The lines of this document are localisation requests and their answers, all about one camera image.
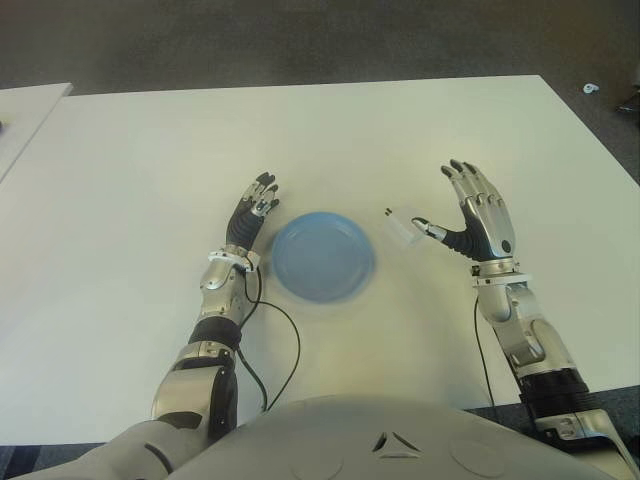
floor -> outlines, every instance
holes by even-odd
[[[638,117],[615,107],[634,93],[639,5],[0,0],[0,88],[70,81],[83,95],[540,74],[638,182]],[[585,95],[587,82],[600,91]],[[637,438],[640,388],[599,396],[625,438]],[[526,431],[520,406],[500,412],[506,425]],[[93,446],[0,447],[0,478],[71,460]]]

silver arm segment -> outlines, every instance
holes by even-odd
[[[518,272],[513,259],[483,262],[472,274],[480,311],[493,327],[536,429],[568,451],[606,448],[609,441],[628,467],[626,478],[640,479],[609,415],[597,408],[560,336],[542,315],[527,285],[529,275]]]
[[[425,235],[480,262],[472,269],[478,305],[493,327],[520,388],[521,399],[546,441],[571,451],[615,446],[629,478],[640,472],[609,416],[598,409],[567,348],[528,288],[514,261],[515,234],[504,199],[480,169],[451,160],[444,173],[458,196],[466,230],[452,232],[421,217]]]
[[[264,173],[250,185],[229,221],[226,245],[209,254],[195,329],[158,387],[153,420],[74,462],[29,474],[31,480],[160,480],[236,427],[234,367],[249,304],[246,275],[260,260],[251,247],[264,216],[278,204],[274,180]]]

wire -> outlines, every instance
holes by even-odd
[[[300,342],[300,332],[298,331],[298,327],[296,326],[296,324],[293,321],[293,319],[291,318],[291,316],[287,312],[285,312],[282,308],[280,308],[279,306],[274,305],[273,303],[264,302],[264,301],[261,300],[261,298],[262,298],[262,273],[260,272],[260,267],[256,267],[256,273],[258,275],[258,294],[256,296],[256,300],[252,300],[251,297],[249,297],[249,292],[247,291],[247,284],[245,282],[244,293],[245,293],[245,295],[247,297],[247,300],[249,300],[249,302],[253,303],[253,307],[249,311],[249,314],[245,317],[245,319],[240,324],[240,328],[242,329],[242,327],[247,323],[249,318],[251,318],[251,316],[254,314],[254,312],[258,308],[258,305],[267,305],[267,306],[269,306],[271,308],[274,308],[274,309],[278,310],[285,317],[287,317],[287,320],[289,320],[289,323],[293,327],[293,331],[296,334],[296,343],[297,343],[296,361],[295,361],[295,363],[293,365],[293,368],[291,369],[291,372],[289,373],[289,376],[285,380],[284,384],[282,385],[282,387],[280,388],[280,390],[278,391],[278,393],[276,394],[276,396],[274,397],[274,399],[271,401],[271,403],[268,406],[267,406],[267,403],[268,403],[267,393],[266,393],[266,389],[264,388],[264,384],[262,383],[262,380],[255,373],[253,368],[251,368],[251,365],[244,358],[244,355],[242,355],[240,349],[238,348],[238,352],[239,352],[238,356],[240,357],[240,361],[245,366],[245,368],[247,369],[249,374],[256,381],[256,383],[258,384],[258,387],[260,388],[260,391],[262,392],[262,411],[265,412],[265,411],[269,411],[269,410],[271,410],[271,408],[273,408],[273,406],[278,401],[278,399],[282,396],[282,393],[286,390],[287,386],[291,382],[291,379],[295,375],[296,370],[298,369],[298,364],[300,363],[300,354],[301,354],[301,351],[302,351],[302,345],[301,345],[301,342]]]
[[[240,347],[238,347],[238,357],[240,357],[240,361],[244,365],[244,368],[247,369],[247,372],[249,372],[249,375],[253,377],[256,384],[258,385],[258,388],[260,389],[260,394],[262,395],[262,405],[260,406],[260,411],[266,412],[267,403],[269,402],[269,400],[267,400],[267,389],[264,387],[264,383],[262,383],[262,380],[260,379],[258,374],[255,372],[255,370],[251,368],[251,365],[249,364],[247,359],[244,358],[244,353],[242,353],[242,350],[240,349]]]
[[[275,308],[276,310],[278,310],[280,313],[282,313],[285,317],[287,317],[287,320],[289,320],[289,323],[291,324],[291,326],[293,327],[293,331],[296,334],[296,343],[298,344],[298,352],[296,354],[296,361],[293,364],[293,368],[291,369],[291,373],[289,373],[289,376],[287,377],[287,379],[285,380],[284,384],[282,385],[282,388],[280,389],[280,391],[276,394],[276,396],[273,398],[273,400],[271,401],[271,404],[269,405],[269,407],[267,408],[267,411],[271,410],[271,408],[273,408],[273,406],[275,405],[275,403],[278,401],[278,399],[280,398],[280,396],[282,395],[282,393],[285,391],[285,389],[287,388],[287,386],[289,385],[289,382],[291,381],[291,378],[293,378],[293,375],[295,375],[296,370],[298,369],[298,364],[300,363],[300,353],[302,351],[302,345],[300,342],[300,332],[298,331],[298,327],[296,326],[295,322],[293,321],[293,319],[289,316],[289,314],[287,312],[285,312],[282,308],[280,308],[277,305],[274,305],[273,303],[269,303],[269,302],[263,302],[263,301],[259,301],[259,304],[262,305],[268,305],[271,308]]]
[[[242,322],[240,323],[240,330],[242,330],[242,327],[244,327],[244,324],[247,323],[247,320],[249,320],[251,318],[251,316],[255,313],[256,309],[258,308],[258,302],[262,298],[262,276],[260,275],[259,271],[258,271],[258,294],[256,295],[256,300],[251,300],[251,298],[249,298],[249,292],[247,291],[247,281],[246,281],[246,279],[245,279],[245,282],[244,282],[244,294],[246,295],[247,299],[251,303],[253,303],[253,307],[251,307],[251,310],[249,311],[247,316],[244,317],[244,320],[242,320]],[[269,403],[269,400],[268,400],[268,397],[267,397],[267,389],[265,388],[264,383],[262,383],[262,380],[260,379],[260,376],[251,367],[251,365],[249,364],[249,362],[245,358],[244,353],[242,353],[242,350],[240,349],[240,347],[238,347],[238,357],[240,358],[240,361],[242,362],[242,365],[244,365],[244,368],[247,369],[247,372],[249,372],[249,375],[251,375],[253,380],[258,385],[258,388],[260,389],[260,395],[262,396],[262,405],[260,406],[260,411],[266,412],[267,411],[267,404]]]
[[[482,351],[482,343],[480,342],[480,335],[478,335],[478,301],[479,297],[476,297],[476,303],[473,305],[473,329],[476,332],[476,342],[478,342],[478,350],[480,351],[480,359],[482,360],[482,369],[484,370],[484,379],[487,382],[487,390],[489,392],[489,399],[491,400],[491,409],[493,411],[493,417],[497,423],[500,423],[498,418],[498,409],[496,408],[496,402],[493,399],[493,391],[491,390],[491,382],[489,381],[489,372],[487,371],[487,362],[484,359],[484,352]]]

metal joint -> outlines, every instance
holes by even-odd
[[[253,272],[260,264],[260,255],[254,251],[247,252],[245,254],[236,254],[230,252],[226,247],[209,253],[209,261],[221,261],[228,263],[231,267],[240,267],[245,272]]]
[[[185,360],[203,357],[228,357],[233,361],[233,351],[225,344],[219,342],[201,341],[190,343],[180,350],[178,358],[173,363],[171,370],[174,370],[177,365],[181,364]]]

white table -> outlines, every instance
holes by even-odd
[[[439,166],[483,168],[507,199],[517,257],[593,390],[640,383],[638,187],[537,76],[196,90],[62,99],[0,185],[0,444],[103,441],[148,418],[188,338],[207,252],[248,182],[281,205],[256,244],[265,298],[293,315],[302,362],[282,401],[358,392],[487,404],[471,262],[397,247],[387,206],[463,226]],[[354,300],[310,305],[270,273],[276,232],[331,210],[369,235]],[[499,403],[516,388],[481,325]],[[295,354],[258,310],[243,350],[270,392]],[[239,419],[259,396],[241,366]]]
[[[57,83],[0,90],[0,182],[58,100],[71,88],[70,83]]]

